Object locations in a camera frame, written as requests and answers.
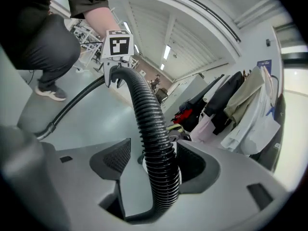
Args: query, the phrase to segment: person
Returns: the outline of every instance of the person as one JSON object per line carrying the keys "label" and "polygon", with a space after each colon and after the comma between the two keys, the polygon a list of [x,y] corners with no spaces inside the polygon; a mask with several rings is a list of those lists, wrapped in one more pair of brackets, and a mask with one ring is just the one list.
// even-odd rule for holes
{"label": "person", "polygon": [[154,91],[156,86],[159,86],[160,84],[160,75],[156,75],[156,79],[151,82],[151,88]]}
{"label": "person", "polygon": [[[51,0],[12,1],[10,9],[3,9],[2,13],[6,30],[1,33],[2,47],[15,68],[42,70],[34,90],[36,94],[56,101],[65,100],[66,93],[55,82],[79,58],[81,47],[78,39],[66,29],[60,15],[49,15]],[[71,18],[86,19],[101,38],[106,30],[120,29],[108,8],[108,0],[68,2]]]}

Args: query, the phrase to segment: beige jacket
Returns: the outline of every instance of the beige jacket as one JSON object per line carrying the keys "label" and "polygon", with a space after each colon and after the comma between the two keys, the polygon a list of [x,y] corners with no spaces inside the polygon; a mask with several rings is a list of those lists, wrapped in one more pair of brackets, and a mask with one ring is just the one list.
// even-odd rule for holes
{"label": "beige jacket", "polygon": [[261,70],[259,67],[255,67],[237,92],[230,98],[224,112],[236,125],[241,121],[248,105],[263,84],[264,79]]}

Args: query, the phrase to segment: hanging clothes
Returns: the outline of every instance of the hanging clothes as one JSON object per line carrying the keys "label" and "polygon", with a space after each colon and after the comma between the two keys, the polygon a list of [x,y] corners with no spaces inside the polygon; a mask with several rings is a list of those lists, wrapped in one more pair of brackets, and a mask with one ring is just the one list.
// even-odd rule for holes
{"label": "hanging clothes", "polygon": [[229,75],[225,75],[220,78],[219,81],[203,96],[203,101],[208,103],[211,98],[214,96],[215,92],[227,81],[227,79],[231,78]]}
{"label": "hanging clothes", "polygon": [[274,120],[280,125],[278,132],[261,152],[251,156],[252,159],[256,160],[258,163],[272,172],[275,170],[277,165],[285,121],[285,100],[283,94],[281,94],[277,99],[274,110]]}
{"label": "hanging clothes", "polygon": [[190,133],[193,142],[204,143],[213,134],[214,124],[207,115],[205,115],[198,125]]}
{"label": "hanging clothes", "polygon": [[241,142],[241,151],[245,155],[259,153],[269,144],[279,128],[280,125],[274,120],[272,113],[261,117]]}
{"label": "hanging clothes", "polygon": [[[264,79],[265,72],[261,71],[261,74]],[[239,145],[249,134],[249,131],[253,129],[256,121],[264,117],[270,109],[270,98],[267,95],[266,86],[263,84],[249,104],[240,123],[223,139],[221,145],[232,152],[239,148],[243,154],[251,153],[253,149],[249,150],[249,148],[245,148],[247,144],[244,145],[243,143],[243,146]]]}
{"label": "hanging clothes", "polygon": [[230,98],[224,112],[236,125],[239,124],[248,105],[264,83],[261,69],[255,67],[241,87]]}
{"label": "hanging clothes", "polygon": [[270,98],[270,103],[272,106],[275,106],[275,101],[274,101],[274,88],[273,88],[273,81],[272,78],[265,66],[261,66],[260,69],[264,71],[264,81],[265,81],[265,89],[266,93]]}
{"label": "hanging clothes", "polygon": [[223,110],[226,108],[229,99],[240,88],[243,82],[244,78],[242,73],[235,73],[215,92],[211,100],[206,105],[205,114],[207,116],[216,114],[212,119],[215,126],[215,130],[213,131],[215,135],[222,132],[230,124],[231,120],[227,117]]}
{"label": "hanging clothes", "polygon": [[224,76],[221,75],[217,79],[213,80],[206,88],[204,88],[200,93],[195,95],[193,98],[189,99],[188,101],[184,102],[180,105],[179,110],[183,112],[185,109],[192,109],[195,104],[199,103],[199,101],[203,98],[203,96]]}
{"label": "hanging clothes", "polygon": [[234,74],[222,87],[220,87],[208,102],[205,113],[207,116],[216,114],[218,111],[223,110],[233,96],[233,94],[239,89],[243,84],[244,79],[241,72]]}
{"label": "hanging clothes", "polygon": [[171,121],[173,121],[174,124],[180,124],[181,121],[188,118],[192,112],[192,109],[184,110],[182,113],[176,114]]}

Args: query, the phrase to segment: blue sign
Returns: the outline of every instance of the blue sign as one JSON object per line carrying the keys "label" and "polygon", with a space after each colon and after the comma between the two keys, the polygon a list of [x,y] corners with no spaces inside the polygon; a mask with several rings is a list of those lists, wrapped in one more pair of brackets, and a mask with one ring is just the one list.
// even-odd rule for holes
{"label": "blue sign", "polygon": [[269,74],[271,75],[271,60],[259,61],[257,62],[257,66],[258,67],[265,66]]}

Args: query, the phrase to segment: vacuum hose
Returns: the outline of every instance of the vacuum hose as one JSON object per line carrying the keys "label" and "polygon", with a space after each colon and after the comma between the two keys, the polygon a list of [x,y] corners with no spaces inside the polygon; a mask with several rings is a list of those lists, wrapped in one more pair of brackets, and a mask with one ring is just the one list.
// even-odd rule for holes
{"label": "vacuum hose", "polygon": [[60,113],[55,117],[52,122],[50,122],[47,127],[38,133],[35,133],[36,138],[40,141],[44,138],[46,138],[48,135],[50,135],[55,129],[58,123],[61,121],[61,119],[66,115],[67,112],[70,111],[71,108],[73,108],[76,103],[78,103],[81,99],[83,99],[88,93],[99,87],[100,85],[105,83],[105,77],[99,77],[95,81],[93,81],[91,84],[89,84],[85,89],[83,89],[76,97],[72,99],[71,102],[69,102],[61,111]]}
{"label": "vacuum hose", "polygon": [[[130,68],[114,69],[111,80],[115,82],[116,79],[125,80],[129,88],[153,196],[151,210],[127,217],[125,221],[134,224],[149,223],[162,216],[176,202],[180,186],[179,167],[161,107],[146,80]],[[36,134],[37,139],[42,140],[51,134],[63,116],[76,103],[104,82],[104,77],[100,77],[89,84],[48,124],[45,130]]]}

